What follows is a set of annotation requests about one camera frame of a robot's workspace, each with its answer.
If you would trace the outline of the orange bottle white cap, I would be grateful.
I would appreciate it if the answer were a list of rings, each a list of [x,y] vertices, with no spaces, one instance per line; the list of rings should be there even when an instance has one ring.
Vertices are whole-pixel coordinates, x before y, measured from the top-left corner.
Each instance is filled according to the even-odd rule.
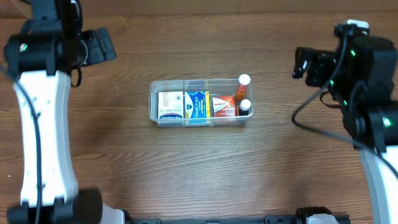
[[[244,99],[248,85],[251,82],[251,77],[248,74],[242,74],[238,78],[238,88],[235,94],[235,101],[240,102]]]

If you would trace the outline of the red medicine box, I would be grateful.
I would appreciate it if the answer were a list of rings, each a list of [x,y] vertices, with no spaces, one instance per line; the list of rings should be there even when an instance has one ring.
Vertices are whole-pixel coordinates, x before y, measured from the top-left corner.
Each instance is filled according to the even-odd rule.
[[[235,97],[228,96],[214,96],[213,97],[213,112],[214,117],[235,117]]]

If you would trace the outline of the dark bottle white cap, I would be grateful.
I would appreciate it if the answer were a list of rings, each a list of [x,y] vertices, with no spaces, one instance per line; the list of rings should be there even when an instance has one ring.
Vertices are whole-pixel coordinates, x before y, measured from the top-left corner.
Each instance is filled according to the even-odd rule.
[[[248,99],[243,99],[238,107],[238,115],[247,116],[251,109],[251,102]]]

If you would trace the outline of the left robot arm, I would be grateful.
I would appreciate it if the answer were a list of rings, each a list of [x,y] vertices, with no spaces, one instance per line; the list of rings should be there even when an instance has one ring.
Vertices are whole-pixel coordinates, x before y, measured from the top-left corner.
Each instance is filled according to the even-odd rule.
[[[80,189],[70,154],[72,71],[116,57],[105,28],[83,30],[79,0],[33,0],[33,17],[4,47],[21,112],[24,177],[9,223],[127,223],[98,189]]]

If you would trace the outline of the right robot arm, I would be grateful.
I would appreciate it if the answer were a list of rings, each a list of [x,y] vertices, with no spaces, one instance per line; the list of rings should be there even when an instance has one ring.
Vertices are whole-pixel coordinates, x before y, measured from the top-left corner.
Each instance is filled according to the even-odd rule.
[[[294,125],[350,143],[368,183],[374,223],[397,223],[397,101],[392,99],[397,65],[394,43],[370,35],[369,24],[349,19],[334,26],[334,51],[297,47],[294,79],[318,91],[292,115]],[[347,137],[296,120],[316,97],[330,94],[343,115]]]

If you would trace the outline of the white Hansaplast plaster box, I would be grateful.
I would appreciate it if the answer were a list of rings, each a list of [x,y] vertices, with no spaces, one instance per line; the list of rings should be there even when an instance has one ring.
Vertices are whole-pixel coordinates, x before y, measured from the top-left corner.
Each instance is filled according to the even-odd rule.
[[[164,91],[158,94],[158,119],[163,122],[175,122],[183,118],[183,92]]]

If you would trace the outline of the blue yellow VapoDrops box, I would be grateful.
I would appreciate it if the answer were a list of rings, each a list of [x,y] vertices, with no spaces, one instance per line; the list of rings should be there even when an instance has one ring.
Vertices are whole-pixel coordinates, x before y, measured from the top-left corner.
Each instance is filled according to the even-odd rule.
[[[189,124],[205,124],[210,120],[210,95],[208,91],[186,91],[185,118]]]

